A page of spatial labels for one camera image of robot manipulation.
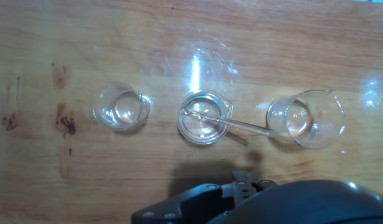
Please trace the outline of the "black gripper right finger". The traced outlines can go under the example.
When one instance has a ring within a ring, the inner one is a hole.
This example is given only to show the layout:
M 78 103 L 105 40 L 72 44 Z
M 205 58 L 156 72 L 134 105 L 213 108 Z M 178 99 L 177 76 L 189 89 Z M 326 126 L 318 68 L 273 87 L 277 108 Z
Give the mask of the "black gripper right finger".
M 246 171 L 245 174 L 257 192 L 277 186 L 277 183 L 272 180 L 259 179 L 253 171 Z

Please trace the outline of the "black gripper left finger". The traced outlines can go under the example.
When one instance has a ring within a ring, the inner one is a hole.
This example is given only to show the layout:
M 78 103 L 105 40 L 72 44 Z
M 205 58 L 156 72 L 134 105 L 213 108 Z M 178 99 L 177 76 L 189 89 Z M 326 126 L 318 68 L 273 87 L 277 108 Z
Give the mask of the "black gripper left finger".
M 234 196 L 234 205 L 241 205 L 246 199 L 252 196 L 252 184 L 247 173 L 241 170 L 233 171 L 234 181 L 232 182 L 232 191 Z

